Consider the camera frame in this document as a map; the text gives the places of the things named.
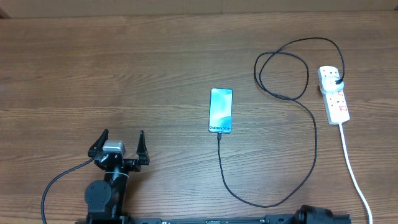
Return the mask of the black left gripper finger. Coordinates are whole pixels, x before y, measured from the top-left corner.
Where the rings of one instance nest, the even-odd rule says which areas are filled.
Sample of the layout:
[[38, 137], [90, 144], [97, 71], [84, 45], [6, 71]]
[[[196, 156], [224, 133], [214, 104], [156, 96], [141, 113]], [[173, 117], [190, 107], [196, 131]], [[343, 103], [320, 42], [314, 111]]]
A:
[[88, 150], [88, 157], [95, 157], [97, 153], [103, 150], [105, 142], [108, 140], [109, 130], [105, 129], [101, 136], [93, 143]]
[[148, 166], [150, 164], [150, 157], [147, 152], [145, 134], [143, 130], [140, 130], [139, 142], [137, 145], [136, 154], [138, 155], [138, 160], [140, 165]]

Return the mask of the Samsung Galaxy smartphone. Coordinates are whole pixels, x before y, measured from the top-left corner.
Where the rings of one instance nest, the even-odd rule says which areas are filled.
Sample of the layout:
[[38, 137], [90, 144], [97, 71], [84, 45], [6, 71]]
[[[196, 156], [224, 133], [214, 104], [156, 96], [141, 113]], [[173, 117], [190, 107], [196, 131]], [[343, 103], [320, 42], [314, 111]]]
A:
[[232, 89], [211, 89], [208, 125], [209, 132], [229, 134], [232, 131], [232, 108]]

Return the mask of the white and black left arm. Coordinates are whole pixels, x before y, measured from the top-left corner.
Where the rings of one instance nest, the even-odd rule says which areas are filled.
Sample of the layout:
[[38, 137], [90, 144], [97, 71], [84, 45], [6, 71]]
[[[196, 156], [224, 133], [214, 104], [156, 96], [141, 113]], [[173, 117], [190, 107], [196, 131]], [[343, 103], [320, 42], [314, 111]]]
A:
[[88, 157], [104, 171], [104, 178], [96, 180], [85, 190], [88, 205], [86, 223], [134, 223], [133, 218], [123, 212], [124, 199], [130, 172], [141, 171], [150, 164], [144, 131], [140, 131], [137, 159], [128, 159], [123, 141], [109, 140], [105, 129], [89, 148]]

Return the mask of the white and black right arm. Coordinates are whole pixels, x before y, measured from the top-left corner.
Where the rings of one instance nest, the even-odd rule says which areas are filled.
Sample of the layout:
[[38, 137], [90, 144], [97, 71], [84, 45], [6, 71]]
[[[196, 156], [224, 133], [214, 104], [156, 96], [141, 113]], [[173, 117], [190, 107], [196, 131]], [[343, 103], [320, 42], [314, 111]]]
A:
[[302, 205], [293, 217], [293, 224], [334, 224], [333, 213], [329, 209]]

